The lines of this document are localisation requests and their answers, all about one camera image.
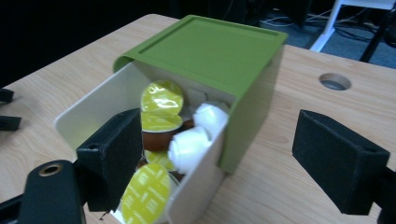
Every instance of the wooden table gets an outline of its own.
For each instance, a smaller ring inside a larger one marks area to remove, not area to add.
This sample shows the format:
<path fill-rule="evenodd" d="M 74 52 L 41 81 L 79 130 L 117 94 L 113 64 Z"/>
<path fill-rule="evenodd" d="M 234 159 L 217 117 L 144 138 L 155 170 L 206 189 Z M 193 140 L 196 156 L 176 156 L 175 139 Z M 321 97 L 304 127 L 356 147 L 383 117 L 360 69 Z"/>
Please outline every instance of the wooden table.
<path fill-rule="evenodd" d="M 176 21 L 147 15 L 7 86 L 14 101 L 1 105 L 0 114 L 22 122 L 15 133 L 0 133 L 0 202 L 23 193 L 38 165 L 76 159 L 55 118 L 111 76 L 119 55 Z M 351 88 L 323 87 L 318 78 L 324 73 L 343 75 Z M 269 117 L 198 223 L 376 222 L 376 205 L 368 217 L 340 214 L 291 156 L 300 109 L 332 117 L 391 151 L 389 168 L 396 169 L 396 70 L 286 46 Z M 101 215 L 86 211 L 88 223 L 116 222 L 112 216 L 100 221 Z"/>

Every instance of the chair leg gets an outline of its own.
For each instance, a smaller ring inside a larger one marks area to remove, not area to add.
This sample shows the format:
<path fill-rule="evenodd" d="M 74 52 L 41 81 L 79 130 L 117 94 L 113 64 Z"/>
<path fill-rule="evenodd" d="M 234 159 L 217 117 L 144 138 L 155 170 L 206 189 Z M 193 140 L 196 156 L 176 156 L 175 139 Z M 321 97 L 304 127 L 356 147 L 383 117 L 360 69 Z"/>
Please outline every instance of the chair leg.
<path fill-rule="evenodd" d="M 324 31 L 322 34 L 319 36 L 319 38 L 315 41 L 315 43 L 312 45 L 310 50 L 320 52 L 323 47 L 326 45 L 327 41 L 330 39 L 332 36 L 332 33 L 334 33 L 334 24 L 335 20 L 337 19 L 338 13 L 340 12 L 341 5 L 343 5 L 344 0 L 336 0 L 333 7 L 332 7 L 332 13 L 330 14 L 330 18 L 326 23 L 326 27 L 324 28 Z"/>
<path fill-rule="evenodd" d="M 385 14 L 373 39 L 370 41 L 369 46 L 361 55 L 361 59 L 360 59 L 361 62 L 368 63 L 370 61 L 376 47 L 378 47 L 379 42 L 384 37 L 389 25 L 395 21 L 395 18 L 396 18 L 396 4 L 393 6 L 393 9 L 391 11 Z"/>

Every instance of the floor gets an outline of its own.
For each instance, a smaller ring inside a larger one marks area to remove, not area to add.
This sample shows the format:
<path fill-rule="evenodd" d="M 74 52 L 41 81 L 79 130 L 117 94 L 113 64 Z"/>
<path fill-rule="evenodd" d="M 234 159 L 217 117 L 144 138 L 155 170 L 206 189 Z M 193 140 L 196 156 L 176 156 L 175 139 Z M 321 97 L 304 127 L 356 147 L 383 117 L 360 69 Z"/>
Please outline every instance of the floor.
<path fill-rule="evenodd" d="M 348 19 L 337 23 L 336 31 L 321 52 L 358 61 L 377 27 L 367 23 L 357 25 L 350 17 L 341 21 Z M 285 32 L 289 34 L 287 44 L 309 49 L 323 31 L 325 22 L 326 15 L 308 15 L 304 28 L 300 28 L 275 10 L 261 18 L 260 27 Z M 382 41 L 369 63 L 396 69 L 396 49 Z"/>

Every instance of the black chair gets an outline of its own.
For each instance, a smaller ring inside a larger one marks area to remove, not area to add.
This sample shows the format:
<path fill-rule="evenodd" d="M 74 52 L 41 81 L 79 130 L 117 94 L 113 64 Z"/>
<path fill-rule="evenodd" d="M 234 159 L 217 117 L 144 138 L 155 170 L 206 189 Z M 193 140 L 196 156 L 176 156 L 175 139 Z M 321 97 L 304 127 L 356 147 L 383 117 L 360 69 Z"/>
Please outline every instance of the black chair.
<path fill-rule="evenodd" d="M 373 56 L 373 53 L 378 46 L 379 42 L 384 39 L 385 42 L 391 46 L 396 48 L 396 2 L 393 5 L 393 9 L 387 12 L 384 15 L 384 19 L 381 21 L 375 36 L 370 41 L 369 46 L 361 55 L 361 62 L 368 63 Z"/>

